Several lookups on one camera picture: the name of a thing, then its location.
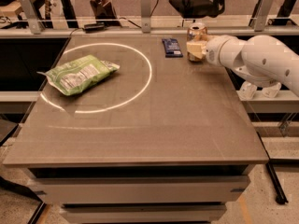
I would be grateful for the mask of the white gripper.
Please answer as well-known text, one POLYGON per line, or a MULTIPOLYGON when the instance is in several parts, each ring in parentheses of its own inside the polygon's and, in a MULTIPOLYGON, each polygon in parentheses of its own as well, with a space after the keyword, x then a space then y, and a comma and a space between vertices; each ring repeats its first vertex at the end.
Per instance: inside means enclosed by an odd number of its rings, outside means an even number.
POLYGON ((188 41, 187 52, 191 60, 203 60, 206 55, 208 63, 232 67, 237 55, 237 38, 230 35, 220 35, 206 41, 188 41))

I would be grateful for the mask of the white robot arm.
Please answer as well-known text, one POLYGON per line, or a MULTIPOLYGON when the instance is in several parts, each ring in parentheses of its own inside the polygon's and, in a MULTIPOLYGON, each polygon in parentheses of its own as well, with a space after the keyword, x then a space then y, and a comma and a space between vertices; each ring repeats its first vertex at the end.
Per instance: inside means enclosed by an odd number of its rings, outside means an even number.
POLYGON ((298 55, 273 36, 256 35, 242 40, 231 35, 209 35, 208 41, 192 40, 186 45, 196 58, 224 66, 257 87, 281 83, 299 95, 298 55))

